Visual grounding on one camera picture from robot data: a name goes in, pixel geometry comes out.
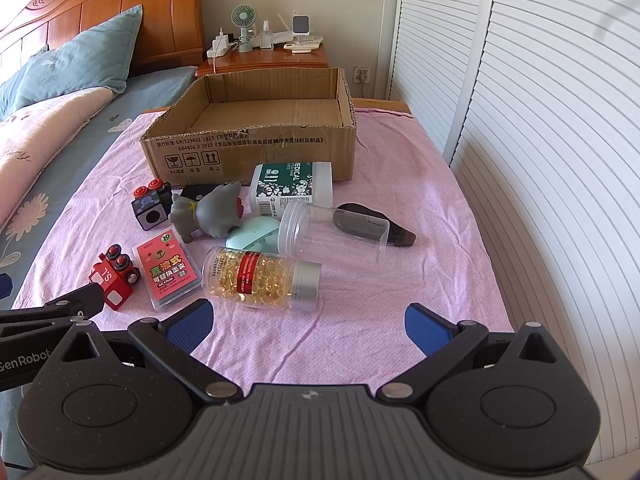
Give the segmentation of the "red toy train block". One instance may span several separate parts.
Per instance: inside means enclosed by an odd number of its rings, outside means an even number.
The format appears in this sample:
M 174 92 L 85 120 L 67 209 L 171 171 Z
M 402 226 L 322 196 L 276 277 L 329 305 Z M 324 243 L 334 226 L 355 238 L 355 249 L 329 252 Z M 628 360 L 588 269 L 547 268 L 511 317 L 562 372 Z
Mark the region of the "red toy train block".
M 101 286 L 104 302 L 117 311 L 134 292 L 134 285 L 141 278 L 140 270 L 119 244 L 111 245 L 99 258 L 92 266 L 89 281 Z

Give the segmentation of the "red card pack case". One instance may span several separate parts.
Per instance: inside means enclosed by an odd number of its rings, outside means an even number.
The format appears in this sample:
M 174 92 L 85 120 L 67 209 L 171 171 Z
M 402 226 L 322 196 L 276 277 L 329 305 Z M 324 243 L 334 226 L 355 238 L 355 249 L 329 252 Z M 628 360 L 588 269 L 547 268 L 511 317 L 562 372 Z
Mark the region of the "red card pack case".
M 174 228 L 137 245 L 134 258 L 155 310 L 169 307 L 202 284 L 201 271 Z

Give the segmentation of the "yellow capsule bottle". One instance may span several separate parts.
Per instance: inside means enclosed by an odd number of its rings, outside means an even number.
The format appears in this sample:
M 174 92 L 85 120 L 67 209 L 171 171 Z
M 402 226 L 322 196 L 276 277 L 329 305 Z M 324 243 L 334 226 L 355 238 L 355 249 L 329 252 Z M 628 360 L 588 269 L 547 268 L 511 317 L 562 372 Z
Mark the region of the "yellow capsule bottle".
M 227 247 L 205 257 L 202 283 L 209 296 L 262 309 L 317 310 L 321 266 L 268 252 Z

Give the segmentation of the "black toy train block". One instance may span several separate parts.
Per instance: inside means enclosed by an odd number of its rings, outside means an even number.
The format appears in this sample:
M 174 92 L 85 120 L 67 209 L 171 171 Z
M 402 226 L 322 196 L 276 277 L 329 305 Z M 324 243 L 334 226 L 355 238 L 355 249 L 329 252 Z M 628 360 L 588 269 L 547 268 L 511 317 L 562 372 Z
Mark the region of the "black toy train block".
M 149 231 L 168 219 L 171 204 L 171 184 L 162 179 L 153 179 L 148 185 L 134 190 L 131 207 L 140 228 Z

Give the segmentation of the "grey shark figure toy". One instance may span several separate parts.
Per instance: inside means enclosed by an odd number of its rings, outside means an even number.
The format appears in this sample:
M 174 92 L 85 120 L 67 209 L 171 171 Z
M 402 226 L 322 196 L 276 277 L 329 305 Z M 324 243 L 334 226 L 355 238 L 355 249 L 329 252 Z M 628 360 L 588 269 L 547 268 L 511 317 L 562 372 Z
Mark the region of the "grey shark figure toy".
M 196 231 L 225 238 L 243 225 L 241 190 L 240 182 L 186 185 L 172 196 L 168 219 L 186 244 Z

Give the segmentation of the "mint green oval case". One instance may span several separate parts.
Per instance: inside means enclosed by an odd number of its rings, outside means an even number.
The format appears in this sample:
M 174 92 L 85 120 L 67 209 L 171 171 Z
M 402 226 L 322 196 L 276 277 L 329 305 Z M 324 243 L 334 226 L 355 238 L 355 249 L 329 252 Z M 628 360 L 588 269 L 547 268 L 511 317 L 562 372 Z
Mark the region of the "mint green oval case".
M 280 221 L 272 217 L 248 218 L 242 226 L 232 230 L 226 238 L 226 247 L 250 252 L 278 252 Z

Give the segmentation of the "clear plastic jar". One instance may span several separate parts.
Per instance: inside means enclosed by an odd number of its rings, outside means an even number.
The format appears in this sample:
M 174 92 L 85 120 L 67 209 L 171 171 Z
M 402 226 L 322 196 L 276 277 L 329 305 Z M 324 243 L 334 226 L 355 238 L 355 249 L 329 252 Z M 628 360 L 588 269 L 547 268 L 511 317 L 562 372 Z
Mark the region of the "clear plastic jar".
M 293 200 L 282 214 L 278 251 L 335 270 L 376 273 L 385 257 L 388 234 L 386 219 Z

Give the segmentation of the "dark grey computer mouse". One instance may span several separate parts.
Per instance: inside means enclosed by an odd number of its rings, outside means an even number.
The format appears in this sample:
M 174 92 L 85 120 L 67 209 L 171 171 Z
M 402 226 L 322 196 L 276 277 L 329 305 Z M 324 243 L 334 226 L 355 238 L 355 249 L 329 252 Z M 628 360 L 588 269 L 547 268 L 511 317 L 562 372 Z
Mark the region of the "dark grey computer mouse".
M 356 203 L 341 204 L 333 213 L 333 223 L 340 231 L 363 240 L 382 240 L 394 247 L 411 247 L 416 234 L 390 220 L 382 212 Z

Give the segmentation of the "white green medical bottle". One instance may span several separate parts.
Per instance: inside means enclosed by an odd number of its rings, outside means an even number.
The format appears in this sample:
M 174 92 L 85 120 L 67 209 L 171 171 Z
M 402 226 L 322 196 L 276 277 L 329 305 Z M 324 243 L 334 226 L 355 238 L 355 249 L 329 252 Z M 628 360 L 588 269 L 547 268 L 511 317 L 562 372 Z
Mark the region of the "white green medical bottle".
M 333 206 L 333 174 L 329 162 L 270 162 L 255 167 L 250 181 L 250 210 L 281 219 L 292 200 Z

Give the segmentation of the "blue bed sheet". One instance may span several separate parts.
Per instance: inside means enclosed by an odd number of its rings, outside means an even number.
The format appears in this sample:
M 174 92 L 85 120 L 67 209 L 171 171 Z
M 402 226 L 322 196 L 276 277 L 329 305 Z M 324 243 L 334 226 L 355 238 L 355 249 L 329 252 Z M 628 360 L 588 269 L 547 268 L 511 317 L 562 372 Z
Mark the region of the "blue bed sheet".
M 1 235 L 1 269 L 12 280 L 1 311 L 11 310 L 40 247 L 70 198 L 120 134 L 141 113 L 169 106 L 195 79 L 194 66 L 160 70 L 127 81 L 124 93 L 104 107 L 50 162 Z

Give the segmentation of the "blue pillow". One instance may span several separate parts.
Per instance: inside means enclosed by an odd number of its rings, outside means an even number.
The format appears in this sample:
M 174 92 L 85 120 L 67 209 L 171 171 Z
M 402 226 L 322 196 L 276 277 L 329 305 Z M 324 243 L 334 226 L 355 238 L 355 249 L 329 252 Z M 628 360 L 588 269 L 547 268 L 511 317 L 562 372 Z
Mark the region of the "blue pillow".
M 124 92 L 142 18 L 138 4 L 61 47 L 32 56 L 1 85 L 1 117 L 79 90 L 105 87 Z

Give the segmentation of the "white louvered closet door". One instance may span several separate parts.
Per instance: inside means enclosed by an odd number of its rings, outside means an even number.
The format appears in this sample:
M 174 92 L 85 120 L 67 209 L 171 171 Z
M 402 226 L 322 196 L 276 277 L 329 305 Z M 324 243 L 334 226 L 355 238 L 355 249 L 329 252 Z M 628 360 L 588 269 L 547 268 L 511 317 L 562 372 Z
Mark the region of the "white louvered closet door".
M 397 0 L 387 93 L 468 199 L 513 324 L 537 320 L 639 456 L 639 0 Z

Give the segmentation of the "wooden headboard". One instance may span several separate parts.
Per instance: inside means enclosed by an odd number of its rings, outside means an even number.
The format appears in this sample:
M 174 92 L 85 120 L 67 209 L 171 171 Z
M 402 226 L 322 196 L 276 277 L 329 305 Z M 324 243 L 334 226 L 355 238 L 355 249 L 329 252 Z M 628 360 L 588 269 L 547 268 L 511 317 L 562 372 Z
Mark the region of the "wooden headboard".
M 131 73 L 201 64 L 205 51 L 201 0 L 28 0 L 12 18 L 1 20 L 3 75 L 12 75 L 40 48 L 61 47 L 138 4 L 143 18 Z

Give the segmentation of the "white power strip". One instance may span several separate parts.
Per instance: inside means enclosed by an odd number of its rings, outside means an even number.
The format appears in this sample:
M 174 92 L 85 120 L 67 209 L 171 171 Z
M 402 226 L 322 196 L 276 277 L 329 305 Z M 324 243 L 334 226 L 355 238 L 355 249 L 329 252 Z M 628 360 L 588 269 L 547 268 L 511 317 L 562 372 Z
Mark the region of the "white power strip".
M 206 56 L 208 58 L 221 58 L 234 46 L 235 42 L 231 39 L 231 36 L 219 29 L 218 35 L 212 40 L 212 46 L 206 51 Z

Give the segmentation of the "white wall socket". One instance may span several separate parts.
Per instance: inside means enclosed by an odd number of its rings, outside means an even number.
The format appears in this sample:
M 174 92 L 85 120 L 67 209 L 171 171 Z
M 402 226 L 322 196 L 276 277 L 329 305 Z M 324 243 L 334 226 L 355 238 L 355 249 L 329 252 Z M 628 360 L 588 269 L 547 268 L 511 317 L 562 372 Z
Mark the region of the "white wall socket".
M 352 79 L 355 84 L 370 84 L 370 68 L 367 66 L 355 66 L 352 71 Z

